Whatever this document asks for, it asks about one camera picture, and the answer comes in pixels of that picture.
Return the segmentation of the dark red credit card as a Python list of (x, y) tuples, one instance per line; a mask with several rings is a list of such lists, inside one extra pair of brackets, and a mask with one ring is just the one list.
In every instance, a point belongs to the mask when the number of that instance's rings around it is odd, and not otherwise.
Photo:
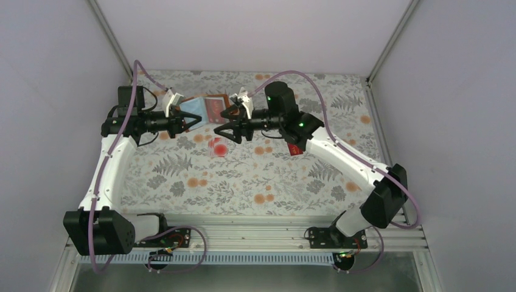
[(288, 150), (289, 150), (289, 153), (291, 156), (297, 156), (297, 155), (303, 154), (303, 150), (300, 149), (297, 145), (288, 143), (287, 146), (288, 146)]

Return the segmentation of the brown leather card holder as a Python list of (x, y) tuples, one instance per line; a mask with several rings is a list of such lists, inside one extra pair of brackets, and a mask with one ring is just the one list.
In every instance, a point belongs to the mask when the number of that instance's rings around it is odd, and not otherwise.
[(202, 117), (202, 126), (201, 127), (203, 127), (207, 124), (214, 124), (214, 123), (208, 122), (206, 107), (204, 104), (205, 97), (223, 97), (225, 99), (226, 108), (228, 108), (230, 106), (229, 97), (227, 94), (213, 94), (213, 95), (205, 95), (205, 96), (196, 96), (196, 97), (191, 97), (191, 98), (184, 100), (179, 106), (180, 110), (201, 116)]

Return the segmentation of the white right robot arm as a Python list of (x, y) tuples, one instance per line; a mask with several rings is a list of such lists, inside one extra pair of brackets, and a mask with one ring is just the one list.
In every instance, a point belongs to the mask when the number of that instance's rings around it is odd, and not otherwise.
[(247, 91), (241, 89), (232, 98), (234, 104), (221, 112), (229, 122), (215, 128), (215, 134), (241, 144), (244, 139), (251, 141), (256, 131), (278, 130), (285, 142), (332, 165), (369, 192), (363, 204), (348, 208), (332, 223), (341, 235), (388, 227), (408, 199), (403, 192), (408, 187), (406, 170), (375, 161), (329, 133), (325, 122), (299, 110), (286, 83), (266, 85), (265, 97), (268, 107), (253, 109)]

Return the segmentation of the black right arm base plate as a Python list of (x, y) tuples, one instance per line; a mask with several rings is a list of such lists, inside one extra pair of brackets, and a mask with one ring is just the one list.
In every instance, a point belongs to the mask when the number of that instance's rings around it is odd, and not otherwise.
[(346, 237), (333, 227), (310, 227), (305, 230), (304, 238), (311, 249), (363, 249), (368, 247), (365, 231)]

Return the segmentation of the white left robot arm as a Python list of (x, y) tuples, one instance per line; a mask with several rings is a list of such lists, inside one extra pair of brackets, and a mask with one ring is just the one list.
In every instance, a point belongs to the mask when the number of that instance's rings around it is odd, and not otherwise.
[(201, 122), (180, 110), (182, 96), (168, 91), (162, 110), (146, 108), (144, 86), (120, 86), (118, 104), (101, 126), (101, 151), (93, 179), (77, 210), (67, 211), (63, 225), (81, 256), (128, 254), (140, 241), (165, 231), (163, 214), (128, 215), (121, 198), (130, 162), (145, 133), (174, 138)]

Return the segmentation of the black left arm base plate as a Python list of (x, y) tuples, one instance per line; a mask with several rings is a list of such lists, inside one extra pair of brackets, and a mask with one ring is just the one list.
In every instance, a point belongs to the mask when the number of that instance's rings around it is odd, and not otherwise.
[(160, 238), (152, 240), (143, 240), (134, 244), (137, 248), (188, 248), (190, 245), (191, 228), (179, 228)]

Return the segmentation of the bright red credit card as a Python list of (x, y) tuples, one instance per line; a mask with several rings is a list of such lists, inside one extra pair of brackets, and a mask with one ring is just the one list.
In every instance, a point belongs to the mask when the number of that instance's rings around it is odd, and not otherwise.
[(226, 103), (223, 97), (205, 97), (204, 104), (209, 123), (224, 124), (227, 122), (227, 120), (221, 116), (221, 112), (226, 109)]

